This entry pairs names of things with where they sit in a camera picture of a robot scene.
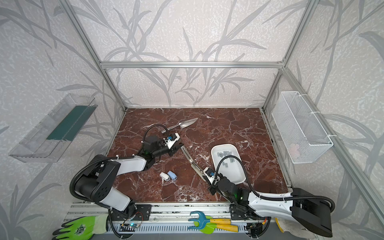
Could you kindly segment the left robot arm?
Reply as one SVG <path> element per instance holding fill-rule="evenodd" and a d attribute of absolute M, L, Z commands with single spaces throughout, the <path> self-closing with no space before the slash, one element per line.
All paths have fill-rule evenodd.
<path fill-rule="evenodd" d="M 173 156 L 184 144 L 180 135 L 170 133 L 161 124 L 148 128 L 164 128 L 166 136 L 144 135 L 142 146 L 137 154 L 129 157 L 95 156 L 89 164 L 75 174 L 70 182 L 70 193 L 76 199 L 92 202 L 98 206 L 114 209 L 130 215 L 135 211 L 135 202 L 130 197 L 114 188 L 117 176 L 149 170 L 157 158 L 163 155 Z"/>

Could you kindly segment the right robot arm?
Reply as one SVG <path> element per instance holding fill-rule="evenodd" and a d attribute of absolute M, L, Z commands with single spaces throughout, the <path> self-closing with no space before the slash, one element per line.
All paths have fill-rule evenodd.
<path fill-rule="evenodd" d="M 300 188 L 285 194 L 260 193 L 253 187 L 238 187 L 219 168 L 206 168 L 203 172 L 211 194 L 218 193 L 231 202 L 230 212 L 241 220 L 284 219 L 299 223 L 316 235 L 333 236 L 331 213 L 336 204 L 328 197 L 313 195 Z"/>

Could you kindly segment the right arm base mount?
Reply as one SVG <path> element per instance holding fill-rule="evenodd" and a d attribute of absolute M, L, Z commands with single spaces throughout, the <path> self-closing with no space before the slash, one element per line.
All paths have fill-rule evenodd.
<path fill-rule="evenodd" d="M 230 204 L 229 211 L 231 220 L 259 220 L 260 217 L 255 214 L 255 211 L 246 206 Z"/>

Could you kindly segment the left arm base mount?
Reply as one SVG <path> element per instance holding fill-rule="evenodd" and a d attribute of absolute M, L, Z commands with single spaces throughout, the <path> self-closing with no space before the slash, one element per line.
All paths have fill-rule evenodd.
<path fill-rule="evenodd" d="M 124 211 L 112 209 L 112 221 L 148 221 L 151 215 L 152 205 L 129 205 Z"/>

